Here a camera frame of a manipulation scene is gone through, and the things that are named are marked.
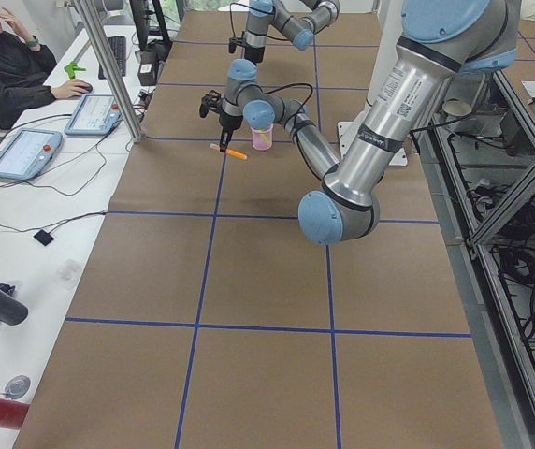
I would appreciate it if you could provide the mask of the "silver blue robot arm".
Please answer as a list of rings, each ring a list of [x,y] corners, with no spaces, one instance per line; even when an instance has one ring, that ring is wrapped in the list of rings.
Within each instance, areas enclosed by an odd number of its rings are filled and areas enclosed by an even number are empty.
[[[299,148],[318,191],[301,199],[297,216],[304,235],[321,245],[359,239],[380,217],[373,194],[404,139],[442,83],[453,76],[508,67],[516,55],[517,1],[406,1],[400,12],[397,59],[343,156],[305,114],[303,105],[265,93],[257,84],[257,60],[269,29],[305,49],[340,13],[336,1],[309,2],[310,14],[294,17],[279,1],[253,1],[236,43],[242,58],[229,67],[215,105],[226,148],[244,123],[256,130],[282,126]]]
[[[229,51],[233,53],[236,47],[242,47],[244,59],[256,65],[261,63],[270,27],[278,31],[295,48],[304,51],[317,34],[337,20],[340,14],[340,2],[303,1],[303,4],[311,12],[296,18],[282,1],[250,1],[245,30],[240,37],[233,36],[230,39]]]

